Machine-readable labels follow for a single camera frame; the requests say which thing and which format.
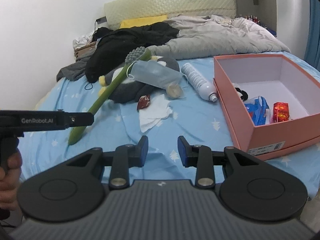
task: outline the red candy wrapper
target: red candy wrapper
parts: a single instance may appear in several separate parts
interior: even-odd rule
[[[289,120],[288,103],[277,102],[273,105],[273,122],[283,122]]]
[[[147,108],[150,105],[150,95],[140,97],[137,105],[137,111]]]

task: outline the pink cardboard box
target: pink cardboard box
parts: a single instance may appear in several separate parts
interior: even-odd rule
[[[320,142],[320,83],[279,54],[214,57],[214,82],[234,146],[261,160],[283,156]],[[289,121],[255,126],[232,83],[249,99],[289,104]]]

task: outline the spray can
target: spray can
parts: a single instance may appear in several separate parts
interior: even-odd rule
[[[187,76],[188,82],[202,99],[212,102],[217,101],[217,89],[215,85],[206,80],[193,65],[185,63],[181,68],[181,72]]]

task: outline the face mask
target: face mask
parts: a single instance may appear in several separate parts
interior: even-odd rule
[[[155,60],[139,60],[133,63],[131,72],[130,74],[127,74],[127,76],[130,79],[134,79],[154,87],[167,89],[169,84],[179,84],[182,78],[182,73],[169,67],[162,66]]]

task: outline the yellow plush foot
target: yellow plush foot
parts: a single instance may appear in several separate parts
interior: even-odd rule
[[[107,89],[107,87],[102,87],[98,92],[98,97],[102,95],[102,93]]]
[[[102,87],[107,86],[107,84],[106,84],[106,79],[104,78],[104,76],[100,76],[100,77],[99,77],[99,84],[100,84]]]

